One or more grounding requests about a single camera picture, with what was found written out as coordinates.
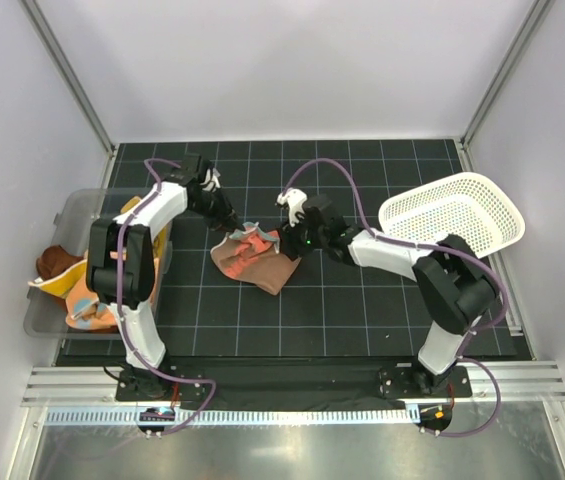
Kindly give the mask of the brown bear towel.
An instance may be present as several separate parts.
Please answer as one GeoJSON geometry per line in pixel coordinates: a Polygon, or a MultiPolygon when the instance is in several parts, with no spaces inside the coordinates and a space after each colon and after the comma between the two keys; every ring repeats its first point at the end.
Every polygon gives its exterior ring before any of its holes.
{"type": "Polygon", "coordinates": [[[245,222],[210,249],[211,260],[229,279],[278,295],[300,264],[281,251],[276,231],[263,231],[258,222],[245,222]]]}

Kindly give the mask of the orange polka dot towel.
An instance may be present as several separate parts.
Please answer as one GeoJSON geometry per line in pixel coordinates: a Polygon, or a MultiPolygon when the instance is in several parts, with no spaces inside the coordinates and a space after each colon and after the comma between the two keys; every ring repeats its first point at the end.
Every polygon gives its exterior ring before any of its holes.
{"type": "Polygon", "coordinates": [[[67,325],[81,332],[114,333],[117,324],[108,307],[99,301],[98,295],[87,288],[82,276],[68,293],[66,299],[67,325]]]}

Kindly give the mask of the dark brown towel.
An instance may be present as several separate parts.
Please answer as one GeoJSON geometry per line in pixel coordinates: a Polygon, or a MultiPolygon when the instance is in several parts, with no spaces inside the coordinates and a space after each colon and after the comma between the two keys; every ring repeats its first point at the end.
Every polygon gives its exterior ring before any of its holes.
{"type": "Polygon", "coordinates": [[[36,271],[42,280],[49,280],[82,260],[82,256],[71,255],[62,246],[53,245],[46,248],[36,259],[36,271]]]}

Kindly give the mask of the white perforated plastic basket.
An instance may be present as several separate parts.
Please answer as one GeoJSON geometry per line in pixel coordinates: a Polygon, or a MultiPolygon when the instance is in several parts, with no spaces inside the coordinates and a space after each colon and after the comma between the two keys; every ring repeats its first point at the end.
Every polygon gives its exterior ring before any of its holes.
{"type": "Polygon", "coordinates": [[[387,199],[379,208],[381,231],[418,244],[461,237],[479,258],[516,242],[525,221],[505,192],[484,175],[462,172],[387,199]]]}

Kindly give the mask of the yellow blue patterned towel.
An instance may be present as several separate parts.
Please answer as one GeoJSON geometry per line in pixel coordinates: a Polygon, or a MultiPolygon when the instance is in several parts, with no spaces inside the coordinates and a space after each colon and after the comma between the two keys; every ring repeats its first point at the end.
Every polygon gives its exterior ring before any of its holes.
{"type": "MultiPolygon", "coordinates": [[[[123,214],[135,207],[141,200],[140,196],[131,197],[121,208],[119,213],[123,214]]],[[[157,275],[160,272],[160,263],[167,248],[168,226],[163,228],[153,241],[154,267],[157,275]]],[[[83,260],[73,265],[61,275],[49,280],[42,280],[39,276],[34,280],[28,281],[29,287],[36,288],[53,297],[66,299],[68,293],[76,282],[86,274],[87,252],[82,256],[83,260]]]]}

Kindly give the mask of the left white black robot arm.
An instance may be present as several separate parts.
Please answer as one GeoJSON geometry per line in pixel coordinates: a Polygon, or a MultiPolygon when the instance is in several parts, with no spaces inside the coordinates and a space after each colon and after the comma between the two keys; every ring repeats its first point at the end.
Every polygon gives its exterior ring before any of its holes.
{"type": "Polygon", "coordinates": [[[186,212],[202,217],[211,231],[232,232],[239,222],[212,161],[187,154],[180,162],[150,158],[144,165],[155,180],[148,194],[129,211],[91,225],[86,286],[113,314],[125,347],[118,385],[162,400],[176,379],[150,301],[156,283],[153,242],[186,212]]]}

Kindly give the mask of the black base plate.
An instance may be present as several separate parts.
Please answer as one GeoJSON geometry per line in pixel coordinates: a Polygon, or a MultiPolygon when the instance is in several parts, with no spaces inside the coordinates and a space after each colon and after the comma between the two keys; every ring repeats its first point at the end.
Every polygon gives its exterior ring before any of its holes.
{"type": "Polygon", "coordinates": [[[406,357],[173,357],[178,384],[125,366],[115,398],[122,402],[167,401],[197,407],[217,387],[210,409],[240,411],[366,410],[400,402],[468,399],[467,369],[454,366],[432,380],[406,357]]]}

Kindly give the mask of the clear plastic bin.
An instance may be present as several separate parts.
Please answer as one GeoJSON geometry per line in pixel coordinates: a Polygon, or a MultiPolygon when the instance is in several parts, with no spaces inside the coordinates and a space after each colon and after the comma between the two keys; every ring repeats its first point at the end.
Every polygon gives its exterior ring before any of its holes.
{"type": "Polygon", "coordinates": [[[154,305],[171,223],[185,207],[183,189],[167,185],[71,194],[29,283],[26,332],[99,339],[123,326],[134,348],[162,346],[154,305]]]}

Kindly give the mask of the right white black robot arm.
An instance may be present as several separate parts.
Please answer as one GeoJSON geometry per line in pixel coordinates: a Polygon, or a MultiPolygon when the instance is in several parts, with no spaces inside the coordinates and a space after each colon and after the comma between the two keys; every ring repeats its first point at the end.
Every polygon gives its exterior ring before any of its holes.
{"type": "Polygon", "coordinates": [[[416,283],[432,323],[413,361],[410,381],[425,396],[443,390],[481,317],[504,298],[494,272],[457,235],[417,246],[347,223],[323,194],[309,197],[289,189],[276,203],[288,214],[278,234],[280,252],[290,259],[320,250],[334,262],[382,270],[416,283]]]}

